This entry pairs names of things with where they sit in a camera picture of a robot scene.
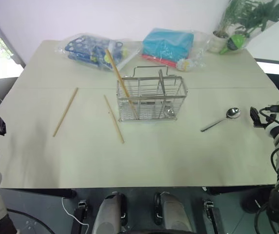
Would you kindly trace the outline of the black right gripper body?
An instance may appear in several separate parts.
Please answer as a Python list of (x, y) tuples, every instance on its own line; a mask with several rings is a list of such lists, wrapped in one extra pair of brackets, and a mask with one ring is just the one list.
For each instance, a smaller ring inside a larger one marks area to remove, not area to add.
[(259, 128), (265, 129), (269, 124), (273, 123), (272, 120), (276, 118), (275, 113), (265, 113), (266, 116), (262, 115), (261, 112), (259, 112)]

